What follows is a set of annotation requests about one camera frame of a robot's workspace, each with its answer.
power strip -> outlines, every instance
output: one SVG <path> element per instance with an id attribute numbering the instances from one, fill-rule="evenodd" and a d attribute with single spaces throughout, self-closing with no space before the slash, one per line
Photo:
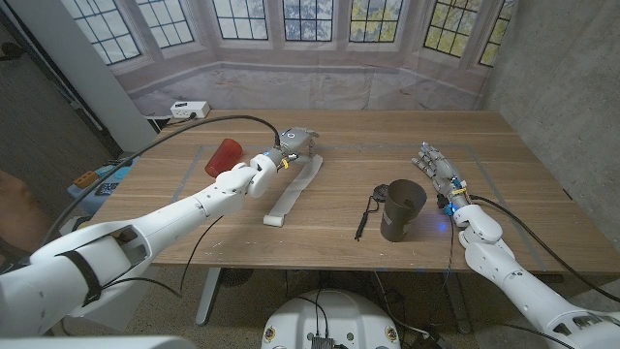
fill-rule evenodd
<path id="1" fill-rule="evenodd" d="M 196 113 L 196 118 L 205 118 L 211 108 L 207 102 L 176 102 L 170 107 L 172 117 L 188 118 L 192 112 Z"/>

person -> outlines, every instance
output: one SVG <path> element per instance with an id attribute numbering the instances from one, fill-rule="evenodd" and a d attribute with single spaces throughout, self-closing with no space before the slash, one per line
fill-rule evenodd
<path id="1" fill-rule="evenodd" d="M 0 170 L 0 273 L 39 249 L 50 226 L 26 183 Z"/>

table leg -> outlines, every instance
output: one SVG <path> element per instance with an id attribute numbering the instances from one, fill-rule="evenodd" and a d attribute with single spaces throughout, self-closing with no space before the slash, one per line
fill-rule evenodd
<path id="1" fill-rule="evenodd" d="M 463 291 L 455 272 L 451 272 L 447 276 L 446 289 L 448 291 L 449 302 L 452 306 L 452 312 L 457 321 L 458 331 L 467 334 L 472 331 L 472 324 L 467 315 L 467 308 L 463 300 Z"/>
<path id="2" fill-rule="evenodd" d="M 198 326 L 204 326 L 208 321 L 221 270 L 221 268 L 209 268 L 206 274 L 204 288 L 202 289 L 201 303 L 198 305 L 198 312 L 196 314 L 196 324 Z"/>

black mug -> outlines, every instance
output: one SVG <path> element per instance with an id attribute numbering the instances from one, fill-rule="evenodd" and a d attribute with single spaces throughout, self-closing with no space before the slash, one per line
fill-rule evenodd
<path id="1" fill-rule="evenodd" d="M 381 235 L 392 242 L 401 241 L 425 203 L 426 191 L 419 184 L 408 179 L 392 182 L 387 189 Z"/>

red cup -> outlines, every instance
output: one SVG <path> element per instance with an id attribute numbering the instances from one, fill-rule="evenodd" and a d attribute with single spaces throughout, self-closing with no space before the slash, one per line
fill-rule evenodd
<path id="1" fill-rule="evenodd" d="M 220 173 L 230 171 L 239 162 L 241 152 L 243 149 L 239 143 L 231 139 L 224 139 L 204 170 L 213 178 L 217 178 Z"/>

